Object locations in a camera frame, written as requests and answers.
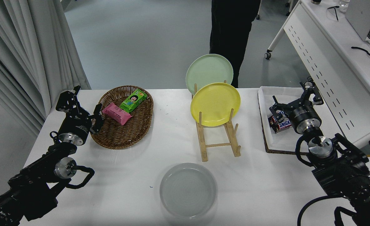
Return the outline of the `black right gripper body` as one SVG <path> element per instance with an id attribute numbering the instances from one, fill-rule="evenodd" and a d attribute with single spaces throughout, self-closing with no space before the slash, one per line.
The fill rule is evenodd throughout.
<path id="1" fill-rule="evenodd" d="M 320 127 L 322 122 L 314 108 L 308 105 L 291 109 L 286 112 L 286 116 L 291 122 L 293 128 L 297 128 L 300 125 L 303 127 L 303 123 L 306 120 L 308 120 L 308 122 L 312 122 L 314 127 Z"/>

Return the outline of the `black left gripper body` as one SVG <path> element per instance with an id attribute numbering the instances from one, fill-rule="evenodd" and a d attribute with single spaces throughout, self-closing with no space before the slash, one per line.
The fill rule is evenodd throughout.
<path id="1" fill-rule="evenodd" d="M 63 139 L 63 136 L 66 134 L 76 135 L 81 139 L 87 139 L 91 125 L 91 119 L 88 117 L 81 119 L 67 116 L 61 125 L 61 139 Z"/>

